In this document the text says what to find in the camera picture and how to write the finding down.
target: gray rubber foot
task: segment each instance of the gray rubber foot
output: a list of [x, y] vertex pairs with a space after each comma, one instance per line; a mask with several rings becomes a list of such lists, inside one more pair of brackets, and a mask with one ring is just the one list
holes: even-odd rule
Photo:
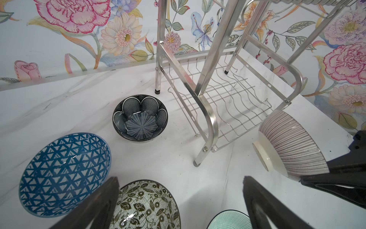
[[196, 161], [193, 161], [193, 165], [195, 166], [195, 167], [198, 167], [200, 164], [196, 164]]

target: dish rack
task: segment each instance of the dish rack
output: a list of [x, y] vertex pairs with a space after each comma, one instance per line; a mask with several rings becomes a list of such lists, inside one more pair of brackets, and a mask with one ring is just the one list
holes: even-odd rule
[[[238, 73], [238, 69], [246, 67], [283, 101], [276, 109], [289, 106], [305, 85], [300, 71], [292, 63], [344, 7], [350, 6], [351, 1], [354, 1], [353, 4], [356, 2], [356, 0], [271, 0], [273, 3], [283, 1], [296, 4], [315, 14], [317, 13], [302, 6], [302, 3], [334, 6], [328, 16], [318, 14], [324, 18], [323, 21], [294, 54], [285, 60], [251, 36], [263, 13], [268, 10], [268, 0], [260, 0], [235, 51], [225, 51], [225, 46], [236, 22], [244, 21], [244, 12], [254, 0], [247, 4], [244, 0], [228, 0], [226, 6], [217, 0], [213, 1], [225, 11], [210, 50], [175, 56], [164, 44], [167, 0], [159, 0], [155, 93], [160, 93], [161, 74], [163, 74], [170, 84], [168, 91], [178, 102], [196, 136], [200, 134], [203, 137], [205, 144], [193, 161], [196, 167], [202, 163], [209, 151], [220, 150], [235, 141], [260, 125], [274, 110], [268, 99], [262, 101], [257, 97], [255, 87], [251, 86], [250, 80]], [[260, 48], [293, 74], [296, 87], [288, 97], [239, 56], [239, 52], [247, 42]], [[236, 59], [242, 66], [233, 66]]]

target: white marble table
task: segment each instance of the white marble table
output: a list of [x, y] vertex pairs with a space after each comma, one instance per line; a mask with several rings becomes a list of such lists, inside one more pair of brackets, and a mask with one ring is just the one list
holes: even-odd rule
[[[241, 55], [276, 84], [278, 78], [267, 68], [245, 51]], [[45, 229], [60, 220], [61, 217], [39, 218], [29, 214], [19, 201], [19, 181], [39, 150], [54, 139], [75, 132], [95, 133], [106, 140], [112, 151], [109, 176], [117, 176], [121, 186], [139, 179], [155, 180], [166, 186], [177, 202], [182, 229], [206, 228], [217, 213], [226, 209], [247, 213], [242, 195], [244, 176], [253, 176], [314, 228], [365, 227], [366, 210], [304, 187], [277, 172], [267, 172], [251, 146], [258, 129], [210, 153], [201, 166], [194, 167], [193, 160], [204, 144], [203, 139], [194, 137], [178, 104], [167, 92], [169, 85], [165, 80], [161, 94], [154, 94], [154, 69], [154, 64], [147, 64], [0, 92], [1, 228]], [[254, 77], [245, 69], [242, 74]], [[166, 129], [145, 144], [121, 138], [112, 124], [117, 104], [135, 94], [156, 96], [168, 109]], [[309, 109], [317, 110], [301, 96], [296, 101], [289, 113], [299, 115]], [[330, 119], [326, 121], [320, 111], [318, 118], [325, 120], [320, 127], [330, 127], [331, 133], [316, 141], [333, 152], [346, 153], [350, 137]], [[309, 115], [300, 115], [299, 119], [306, 122]], [[307, 130], [316, 135], [317, 131], [310, 126]], [[337, 154], [325, 157], [330, 160]]]

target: mint green bowl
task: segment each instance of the mint green bowl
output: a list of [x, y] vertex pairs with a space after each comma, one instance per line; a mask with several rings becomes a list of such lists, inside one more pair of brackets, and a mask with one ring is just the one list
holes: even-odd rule
[[239, 211], [226, 210], [218, 213], [207, 229], [252, 229], [249, 217]]

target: orange lily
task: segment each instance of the orange lily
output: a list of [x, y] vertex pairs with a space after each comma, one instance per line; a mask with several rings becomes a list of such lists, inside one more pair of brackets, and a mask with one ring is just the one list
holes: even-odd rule
[[[253, 14], [254, 14], [254, 11], [255, 11], [255, 8], [257, 7], [257, 5], [258, 5], [258, 2], [256, 2], [256, 1], [249, 5], [249, 10], [247, 10], [244, 13], [245, 22], [244, 23], [239, 23], [237, 26], [235, 26], [235, 28], [234, 28], [235, 32], [243, 31], [248, 26], [251, 18], [253, 17]], [[259, 41], [262, 41], [262, 39], [263, 39], [264, 30], [268, 29], [267, 21], [271, 20], [275, 16], [276, 16], [276, 14], [272, 10], [267, 12], [266, 17], [262, 20], [262, 22], [260, 23], [260, 25], [259, 25], [259, 27], [256, 31], [257, 35], [258, 35], [258, 38], [259, 38]]]

